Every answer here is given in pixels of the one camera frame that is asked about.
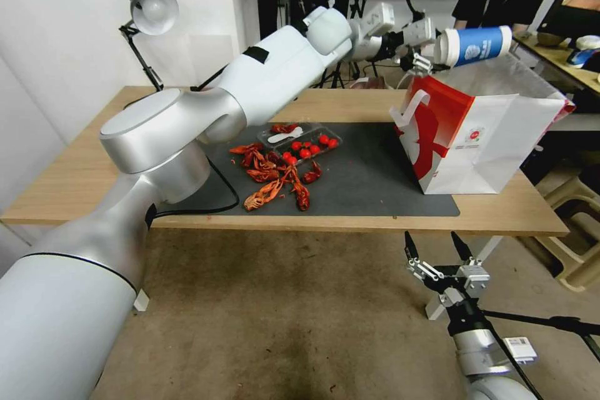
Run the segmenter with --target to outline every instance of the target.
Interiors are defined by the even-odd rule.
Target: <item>plastic spoon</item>
[[[289,133],[279,133],[279,134],[274,134],[273,136],[269,136],[269,138],[267,139],[267,142],[269,144],[276,144],[279,141],[283,141],[284,139],[287,138],[299,138],[300,136],[302,136],[302,127],[296,127],[292,130],[292,132]]]

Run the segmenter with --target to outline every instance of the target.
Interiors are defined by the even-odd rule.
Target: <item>bag handle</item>
[[[392,119],[394,119],[394,123],[398,128],[403,128],[410,123],[414,116],[414,112],[417,110],[417,106],[419,106],[419,103],[421,102],[424,104],[429,103],[429,94],[422,89],[419,89],[408,102],[408,106],[404,112],[400,112],[396,106],[392,106],[389,109],[389,115],[392,116]]]

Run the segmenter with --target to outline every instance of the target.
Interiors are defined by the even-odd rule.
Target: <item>desk lamp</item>
[[[169,31],[179,15],[177,0],[129,1],[131,20],[121,26],[119,31],[127,39],[129,47],[131,47],[131,50],[136,55],[137,60],[144,69],[144,73],[146,73],[156,91],[162,91],[163,81],[154,69],[146,64],[133,42],[133,37],[140,32],[150,36],[158,36]]]

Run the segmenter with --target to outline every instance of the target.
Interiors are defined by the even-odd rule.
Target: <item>lamp shade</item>
[[[156,36],[173,27],[179,16],[177,0],[130,0],[131,18],[137,29]]]

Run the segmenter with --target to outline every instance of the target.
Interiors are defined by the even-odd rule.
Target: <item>black mat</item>
[[[323,175],[308,189],[311,207],[301,212],[289,185],[281,189],[285,198],[252,212],[242,207],[245,198],[262,185],[254,182],[239,165],[238,155],[229,148],[256,141],[264,127],[251,127],[234,141],[210,146],[206,154],[231,183],[240,197],[240,205],[218,214],[259,216],[458,216],[459,210],[450,195],[424,195],[414,177],[413,168],[402,145],[389,123],[327,123],[330,130],[340,135],[343,143],[337,149],[318,156]],[[311,167],[299,166],[300,175]],[[165,205],[159,216],[206,213],[235,202],[235,197],[213,171],[194,195],[184,201]]]

